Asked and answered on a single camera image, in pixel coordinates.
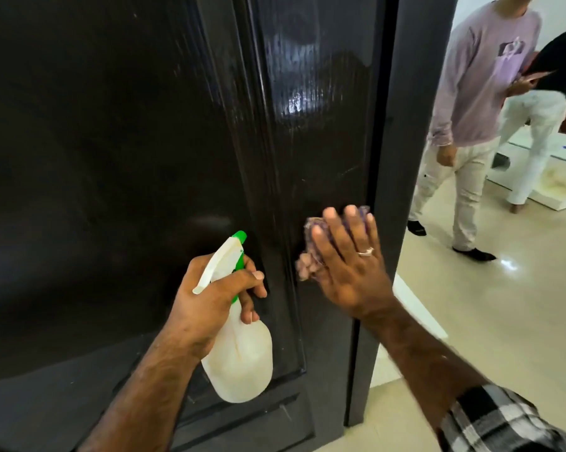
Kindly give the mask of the black white checked sleeve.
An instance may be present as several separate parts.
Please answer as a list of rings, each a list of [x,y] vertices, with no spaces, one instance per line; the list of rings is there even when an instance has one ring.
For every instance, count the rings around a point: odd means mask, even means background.
[[[468,389],[445,414],[441,452],[566,452],[566,432],[544,420],[536,406],[504,387]]]

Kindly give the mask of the purple cleaning cloth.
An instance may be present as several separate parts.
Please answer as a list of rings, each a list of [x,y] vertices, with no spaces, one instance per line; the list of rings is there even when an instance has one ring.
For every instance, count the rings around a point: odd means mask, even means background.
[[[367,214],[370,213],[370,207],[368,205],[361,205],[361,206],[357,207],[357,211],[358,211],[358,216],[361,218],[362,223],[365,227],[365,233],[368,235]],[[352,240],[354,241],[354,236],[352,234],[351,226],[348,223],[345,215],[342,215],[341,219],[342,219],[344,226],[348,230],[348,233],[352,237]],[[322,217],[311,217],[311,218],[308,218],[306,220],[306,222],[303,226],[303,231],[304,231],[303,234],[304,234],[304,241],[305,241],[305,249],[303,250],[303,252],[311,253],[318,261],[322,262],[322,264],[324,266],[326,265],[325,262],[324,262],[323,256],[322,256],[321,252],[319,251],[319,249],[318,249],[318,247],[317,247],[317,245],[314,242],[314,239],[312,237],[312,229],[313,228],[320,228],[323,231],[323,234],[327,236],[330,244],[336,250],[336,252],[339,255],[339,257],[341,258],[341,260],[343,260],[343,258],[339,254],[339,251],[335,248],[335,243],[333,241],[329,227],[327,226],[326,221]]]

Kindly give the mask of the dark brown wooden door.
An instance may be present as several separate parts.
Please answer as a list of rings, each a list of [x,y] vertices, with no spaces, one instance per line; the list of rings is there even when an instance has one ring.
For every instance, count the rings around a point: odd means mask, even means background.
[[[235,231],[265,273],[265,392],[193,373],[172,450],[342,435],[352,321],[303,226],[367,202],[380,0],[0,0],[0,451],[73,452]]]

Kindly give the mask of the white low platform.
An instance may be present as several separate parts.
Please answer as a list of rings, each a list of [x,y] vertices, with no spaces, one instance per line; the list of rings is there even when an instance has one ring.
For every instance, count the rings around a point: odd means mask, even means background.
[[[499,148],[500,166],[489,170],[487,180],[512,190],[528,162],[531,144],[531,129],[525,125]],[[561,211],[566,209],[566,134],[555,134],[552,148],[545,169],[528,198]]]

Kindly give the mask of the white green spray bottle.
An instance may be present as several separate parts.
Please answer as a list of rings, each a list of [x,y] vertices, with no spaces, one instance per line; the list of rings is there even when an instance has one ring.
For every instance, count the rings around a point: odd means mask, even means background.
[[[244,231],[237,231],[214,253],[193,293],[198,295],[209,284],[244,268]],[[272,380],[272,336],[258,320],[241,320],[239,297],[232,300],[226,323],[217,334],[203,369],[218,396],[227,403],[248,402],[267,388]]]

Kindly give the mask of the person's right hand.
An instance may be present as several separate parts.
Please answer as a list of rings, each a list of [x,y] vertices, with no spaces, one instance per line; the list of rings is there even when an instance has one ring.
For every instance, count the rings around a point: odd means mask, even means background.
[[[320,228],[313,228],[312,237],[326,265],[315,278],[310,280],[317,281],[324,295],[332,303],[360,320],[358,315],[362,306],[383,302],[385,298],[395,295],[392,291],[392,281],[386,273],[385,261],[380,265],[376,259],[365,258],[369,239],[358,216],[357,206],[346,206],[343,213],[339,214],[340,217],[342,215],[345,215],[350,224],[360,262],[355,266],[347,265],[341,260],[323,231]]]

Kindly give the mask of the person's right forearm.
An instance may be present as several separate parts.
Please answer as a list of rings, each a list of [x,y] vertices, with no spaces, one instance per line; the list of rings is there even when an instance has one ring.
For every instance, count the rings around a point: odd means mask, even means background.
[[[362,325],[386,349],[435,433],[461,395],[490,382],[430,334],[395,297],[368,303],[359,311]]]

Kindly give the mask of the person's left forearm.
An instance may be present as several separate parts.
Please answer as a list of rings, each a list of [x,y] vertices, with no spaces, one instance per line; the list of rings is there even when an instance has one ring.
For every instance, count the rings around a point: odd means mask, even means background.
[[[212,345],[161,332],[77,452],[167,452],[192,373]]]

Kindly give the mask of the person's left hand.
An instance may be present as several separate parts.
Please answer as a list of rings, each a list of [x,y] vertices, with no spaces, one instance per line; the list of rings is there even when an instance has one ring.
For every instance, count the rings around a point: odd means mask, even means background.
[[[201,360],[212,349],[215,338],[228,319],[233,304],[233,299],[219,299],[215,296],[212,292],[213,282],[201,293],[193,292],[212,257],[213,254],[208,254],[191,260],[168,319],[168,326],[181,336],[183,346],[190,350],[196,360]],[[248,256],[243,256],[242,264],[242,269],[258,271],[253,260]],[[237,303],[241,305],[237,318],[245,325],[259,320],[253,301],[254,296],[256,295],[252,290],[242,292],[240,296],[237,296]]]

